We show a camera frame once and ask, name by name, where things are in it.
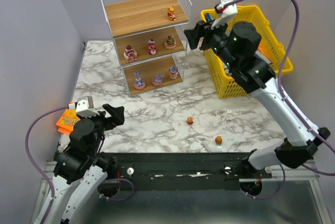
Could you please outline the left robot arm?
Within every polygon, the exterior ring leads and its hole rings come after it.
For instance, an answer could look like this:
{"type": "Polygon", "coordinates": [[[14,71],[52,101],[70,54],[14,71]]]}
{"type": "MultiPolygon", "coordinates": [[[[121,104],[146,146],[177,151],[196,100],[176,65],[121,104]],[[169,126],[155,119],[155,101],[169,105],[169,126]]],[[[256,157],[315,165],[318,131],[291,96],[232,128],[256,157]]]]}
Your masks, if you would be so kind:
{"type": "Polygon", "coordinates": [[[92,165],[100,167],[104,173],[116,171],[116,159],[108,158],[98,149],[105,139],[105,131],[124,124],[124,107],[104,104],[102,111],[96,111],[89,103],[71,102],[66,108],[74,110],[79,121],[70,133],[69,146],[56,158],[53,178],[49,179],[44,171],[39,171],[50,186],[50,196],[36,223],[58,223],[61,220],[66,203],[92,165]]]}

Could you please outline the purple bunny orange cup toy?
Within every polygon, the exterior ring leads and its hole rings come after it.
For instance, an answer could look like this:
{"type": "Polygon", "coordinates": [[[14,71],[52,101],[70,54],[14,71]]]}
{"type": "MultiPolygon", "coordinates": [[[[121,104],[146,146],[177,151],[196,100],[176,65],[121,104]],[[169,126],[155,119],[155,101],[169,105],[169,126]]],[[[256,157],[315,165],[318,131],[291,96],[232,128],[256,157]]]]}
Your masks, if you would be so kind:
{"type": "Polygon", "coordinates": [[[178,67],[176,65],[170,66],[169,76],[171,79],[176,79],[178,77],[178,67]]]}

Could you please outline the red white cake toy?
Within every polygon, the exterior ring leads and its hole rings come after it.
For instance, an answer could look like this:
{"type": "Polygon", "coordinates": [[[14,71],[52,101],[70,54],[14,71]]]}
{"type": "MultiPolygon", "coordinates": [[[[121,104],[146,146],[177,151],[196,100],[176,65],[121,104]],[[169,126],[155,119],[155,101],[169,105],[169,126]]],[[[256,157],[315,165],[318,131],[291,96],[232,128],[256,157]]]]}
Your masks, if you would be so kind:
{"type": "Polygon", "coordinates": [[[137,52],[131,45],[127,45],[124,50],[124,58],[127,60],[128,63],[136,61],[138,59],[137,52]]]}

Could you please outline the orange duck toy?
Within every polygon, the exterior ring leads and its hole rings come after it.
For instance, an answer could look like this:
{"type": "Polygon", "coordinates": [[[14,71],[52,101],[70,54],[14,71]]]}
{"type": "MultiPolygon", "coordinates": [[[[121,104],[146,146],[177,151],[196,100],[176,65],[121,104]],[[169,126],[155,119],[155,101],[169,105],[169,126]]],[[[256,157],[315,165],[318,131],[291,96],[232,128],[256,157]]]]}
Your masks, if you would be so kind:
{"type": "Polygon", "coordinates": [[[216,145],[221,145],[222,144],[222,137],[221,136],[217,136],[215,138],[215,144],[216,145]]]}

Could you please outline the pink strawberry cake toy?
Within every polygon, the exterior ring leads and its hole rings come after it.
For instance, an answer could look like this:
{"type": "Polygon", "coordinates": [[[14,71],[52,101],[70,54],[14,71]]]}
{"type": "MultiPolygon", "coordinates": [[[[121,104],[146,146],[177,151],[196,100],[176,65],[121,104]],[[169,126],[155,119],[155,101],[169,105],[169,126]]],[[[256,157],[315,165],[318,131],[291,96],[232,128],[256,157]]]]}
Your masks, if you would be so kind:
{"type": "Polygon", "coordinates": [[[164,46],[167,49],[173,49],[173,48],[175,48],[176,47],[176,40],[175,40],[175,38],[172,35],[168,35],[165,38],[164,46]]]}

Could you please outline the small orange bear toy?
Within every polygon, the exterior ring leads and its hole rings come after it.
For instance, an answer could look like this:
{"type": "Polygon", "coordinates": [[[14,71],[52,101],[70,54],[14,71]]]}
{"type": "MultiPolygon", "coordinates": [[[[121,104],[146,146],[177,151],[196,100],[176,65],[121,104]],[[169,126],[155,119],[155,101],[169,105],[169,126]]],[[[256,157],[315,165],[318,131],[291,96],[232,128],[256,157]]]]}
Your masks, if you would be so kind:
{"type": "Polygon", "coordinates": [[[188,125],[192,125],[193,124],[193,118],[192,117],[188,117],[187,118],[187,124],[188,125]]]}

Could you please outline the pink bear toy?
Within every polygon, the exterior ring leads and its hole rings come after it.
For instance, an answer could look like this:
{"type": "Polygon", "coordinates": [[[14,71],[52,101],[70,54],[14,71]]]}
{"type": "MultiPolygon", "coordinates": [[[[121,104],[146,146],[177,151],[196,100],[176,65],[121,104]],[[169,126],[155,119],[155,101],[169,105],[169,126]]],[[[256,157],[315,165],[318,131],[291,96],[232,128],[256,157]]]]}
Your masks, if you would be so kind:
{"type": "Polygon", "coordinates": [[[155,41],[153,39],[150,39],[147,41],[147,54],[148,55],[156,55],[157,53],[157,47],[155,44],[155,41]]]}

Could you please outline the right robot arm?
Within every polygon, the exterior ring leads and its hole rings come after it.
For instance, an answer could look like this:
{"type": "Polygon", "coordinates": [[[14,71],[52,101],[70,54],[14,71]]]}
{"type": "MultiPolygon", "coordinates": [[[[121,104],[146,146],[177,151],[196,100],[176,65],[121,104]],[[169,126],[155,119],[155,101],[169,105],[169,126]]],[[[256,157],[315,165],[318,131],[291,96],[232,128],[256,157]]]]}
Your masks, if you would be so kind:
{"type": "Polygon", "coordinates": [[[292,169],[303,165],[330,136],[330,131],[304,123],[306,117],[280,89],[276,73],[255,55],[261,35],[251,23],[235,23],[228,35],[226,29],[227,25],[212,29],[210,22],[199,21],[184,35],[190,49],[212,49],[234,81],[264,106],[286,135],[280,145],[251,151],[242,161],[243,169],[253,172],[272,165],[283,164],[292,169]]]}

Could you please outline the orange burger toy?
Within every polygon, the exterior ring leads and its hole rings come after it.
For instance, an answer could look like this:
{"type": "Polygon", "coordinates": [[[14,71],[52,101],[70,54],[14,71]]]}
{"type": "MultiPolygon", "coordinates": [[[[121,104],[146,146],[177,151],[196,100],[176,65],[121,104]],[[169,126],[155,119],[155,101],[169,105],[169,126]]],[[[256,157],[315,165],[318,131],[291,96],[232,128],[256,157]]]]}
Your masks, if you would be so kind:
{"type": "Polygon", "coordinates": [[[170,6],[167,10],[167,16],[170,21],[175,21],[176,16],[175,16],[175,9],[174,6],[170,6]]]}

